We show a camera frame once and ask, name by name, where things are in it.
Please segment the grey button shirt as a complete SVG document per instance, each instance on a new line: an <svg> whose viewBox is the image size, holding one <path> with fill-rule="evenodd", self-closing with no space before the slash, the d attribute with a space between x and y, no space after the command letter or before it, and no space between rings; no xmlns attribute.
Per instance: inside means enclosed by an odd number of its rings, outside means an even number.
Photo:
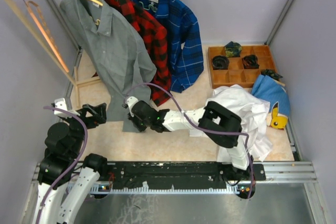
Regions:
<svg viewBox="0 0 336 224"><path fill-rule="evenodd" d="M123 132L138 130L122 107L124 98L133 95L150 101L151 82L156 74L144 41L120 12L104 0L100 8L87 0L62 0L60 11L78 45L88 54L94 68L111 95L107 120L123 122Z"/></svg>

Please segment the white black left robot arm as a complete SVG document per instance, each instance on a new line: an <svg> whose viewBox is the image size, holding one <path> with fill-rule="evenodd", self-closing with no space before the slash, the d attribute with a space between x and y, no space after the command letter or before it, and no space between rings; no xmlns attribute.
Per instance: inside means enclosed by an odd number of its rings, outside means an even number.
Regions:
<svg viewBox="0 0 336 224"><path fill-rule="evenodd" d="M98 106L85 104L75 111L64 98L45 107L61 121L48 129L45 139L45 154L37 177L38 196L33 223L74 223L91 187L108 177L107 159L91 153L80 166L74 185L68 188L86 148L89 129L107 120L106 107L105 103Z"/></svg>

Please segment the white shirt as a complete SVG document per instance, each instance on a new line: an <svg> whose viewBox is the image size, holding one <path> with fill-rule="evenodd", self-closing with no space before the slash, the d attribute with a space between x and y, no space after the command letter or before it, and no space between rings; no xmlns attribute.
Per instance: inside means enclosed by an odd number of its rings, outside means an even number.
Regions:
<svg viewBox="0 0 336 224"><path fill-rule="evenodd" d="M249 135L247 147L250 155L264 161L272 151L272 143L266 136L266 118L270 103L254 97L246 89L235 84L219 87L206 102L214 101L241 118L242 131Z"/></svg>

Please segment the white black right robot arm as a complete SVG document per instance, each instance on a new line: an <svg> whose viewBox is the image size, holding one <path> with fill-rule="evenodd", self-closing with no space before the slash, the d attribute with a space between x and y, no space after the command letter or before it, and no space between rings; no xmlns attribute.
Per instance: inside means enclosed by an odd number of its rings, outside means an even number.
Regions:
<svg viewBox="0 0 336 224"><path fill-rule="evenodd" d="M158 133L197 129L227 150L237 179L253 178L252 158L247 150L249 135L243 132L241 118L217 102L196 110L156 110L136 97L128 97L124 108L139 132L150 128Z"/></svg>

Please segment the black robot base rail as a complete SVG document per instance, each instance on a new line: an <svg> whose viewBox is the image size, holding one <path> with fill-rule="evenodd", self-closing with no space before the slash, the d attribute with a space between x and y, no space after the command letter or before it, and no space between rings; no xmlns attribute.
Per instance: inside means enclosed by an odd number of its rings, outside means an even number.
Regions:
<svg viewBox="0 0 336 224"><path fill-rule="evenodd" d="M225 189L226 183L265 181L262 164L241 170L219 162L108 162L103 165L100 182L113 189Z"/></svg>

